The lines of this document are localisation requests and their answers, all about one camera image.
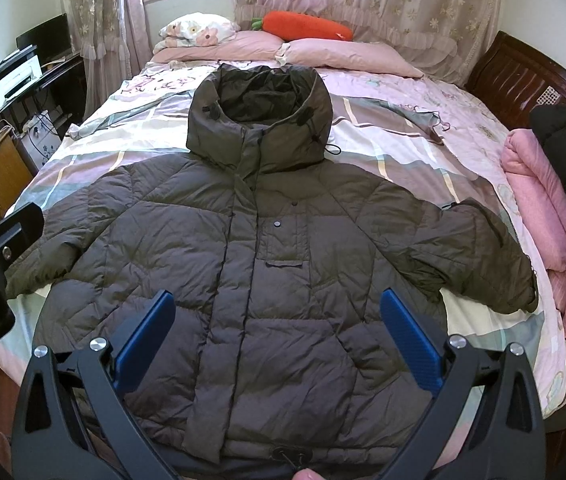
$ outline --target blue gripper pad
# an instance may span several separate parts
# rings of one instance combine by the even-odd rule
[[[152,302],[146,314],[126,320],[117,330],[116,336],[130,334],[114,359],[112,384],[120,396],[138,388],[174,324],[172,294],[162,290]]]
[[[381,317],[417,384],[438,396],[443,387],[443,360],[409,309],[387,289],[381,296]]]

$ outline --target headboard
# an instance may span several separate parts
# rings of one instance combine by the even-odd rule
[[[566,70],[505,32],[477,63],[465,85],[509,130],[528,128],[537,104],[566,104]]]

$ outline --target jacket chest pocket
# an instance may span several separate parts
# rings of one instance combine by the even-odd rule
[[[307,216],[304,210],[301,211],[300,205],[294,205],[292,209],[292,213],[259,218],[257,257],[264,260],[266,265],[297,267],[309,259]]]

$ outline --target cabinet door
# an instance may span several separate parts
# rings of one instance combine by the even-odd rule
[[[16,151],[12,139],[0,141],[0,218],[19,198],[32,180],[32,174]]]

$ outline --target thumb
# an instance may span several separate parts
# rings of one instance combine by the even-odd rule
[[[325,480],[325,478],[311,469],[303,469],[295,474],[292,480]]]

